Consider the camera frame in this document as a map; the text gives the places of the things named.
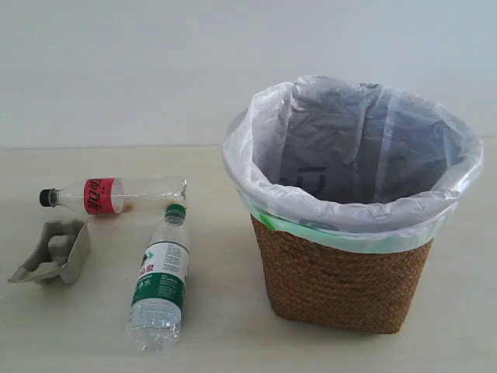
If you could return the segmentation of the red label cola bottle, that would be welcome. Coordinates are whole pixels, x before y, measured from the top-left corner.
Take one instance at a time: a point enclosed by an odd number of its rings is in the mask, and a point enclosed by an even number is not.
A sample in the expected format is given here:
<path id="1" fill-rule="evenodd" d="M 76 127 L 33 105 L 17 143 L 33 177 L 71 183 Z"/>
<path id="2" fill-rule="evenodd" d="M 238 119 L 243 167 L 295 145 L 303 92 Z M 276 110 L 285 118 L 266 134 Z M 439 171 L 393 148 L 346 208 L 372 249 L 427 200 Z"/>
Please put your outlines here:
<path id="1" fill-rule="evenodd" d="M 62 189 L 41 190 L 39 202 L 89 215 L 164 211 L 171 204 L 186 204 L 186 188 L 183 176 L 89 178 Z"/>

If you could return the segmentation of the green label water bottle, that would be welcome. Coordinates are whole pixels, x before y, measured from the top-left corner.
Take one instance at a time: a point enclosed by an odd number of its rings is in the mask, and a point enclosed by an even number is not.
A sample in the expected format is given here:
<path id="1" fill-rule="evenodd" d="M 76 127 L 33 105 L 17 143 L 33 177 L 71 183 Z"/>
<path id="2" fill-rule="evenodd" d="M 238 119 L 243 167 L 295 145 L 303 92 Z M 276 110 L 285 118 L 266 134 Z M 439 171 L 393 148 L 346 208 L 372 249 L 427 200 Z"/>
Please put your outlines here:
<path id="1" fill-rule="evenodd" d="M 186 209 L 171 204 L 144 250 L 131 299 L 127 330 L 140 350 L 164 350 L 178 340 L 189 257 Z"/>

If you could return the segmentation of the grey cardboard pulp tray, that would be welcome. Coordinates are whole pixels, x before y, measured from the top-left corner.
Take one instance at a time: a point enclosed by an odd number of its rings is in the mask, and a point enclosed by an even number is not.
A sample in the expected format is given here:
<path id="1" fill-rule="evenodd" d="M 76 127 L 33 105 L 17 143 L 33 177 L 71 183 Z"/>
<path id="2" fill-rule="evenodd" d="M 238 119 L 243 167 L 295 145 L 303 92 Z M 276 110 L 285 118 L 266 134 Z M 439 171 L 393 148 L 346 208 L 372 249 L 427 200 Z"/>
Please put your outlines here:
<path id="1" fill-rule="evenodd" d="M 9 277 L 12 284 L 55 281 L 74 284 L 91 251 L 89 227 L 85 221 L 47 221 L 33 253 Z"/>

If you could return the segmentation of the white plastic bin liner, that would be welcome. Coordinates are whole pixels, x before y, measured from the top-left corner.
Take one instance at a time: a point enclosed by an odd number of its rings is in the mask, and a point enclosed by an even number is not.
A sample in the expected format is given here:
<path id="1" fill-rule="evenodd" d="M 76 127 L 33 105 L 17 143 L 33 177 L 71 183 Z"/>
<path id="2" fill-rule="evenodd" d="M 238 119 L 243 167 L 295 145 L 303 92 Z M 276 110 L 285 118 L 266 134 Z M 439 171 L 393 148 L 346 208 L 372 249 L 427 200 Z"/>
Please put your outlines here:
<path id="1" fill-rule="evenodd" d="M 225 169 L 272 230 L 350 253 L 433 239 L 478 178 L 484 145 L 444 106 L 321 75 L 256 93 L 228 128 Z"/>

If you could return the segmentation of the woven brown wicker basket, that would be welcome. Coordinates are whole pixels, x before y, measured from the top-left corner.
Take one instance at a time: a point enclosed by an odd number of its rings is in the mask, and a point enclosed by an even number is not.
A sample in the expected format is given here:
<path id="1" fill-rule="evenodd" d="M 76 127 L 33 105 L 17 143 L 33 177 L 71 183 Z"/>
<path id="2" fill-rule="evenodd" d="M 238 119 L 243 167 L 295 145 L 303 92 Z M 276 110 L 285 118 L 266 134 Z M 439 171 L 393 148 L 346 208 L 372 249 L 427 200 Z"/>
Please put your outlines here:
<path id="1" fill-rule="evenodd" d="M 395 334 L 410 309 L 431 243 L 402 253 L 349 253 L 256 218 L 266 293 L 281 318 L 335 329 Z"/>

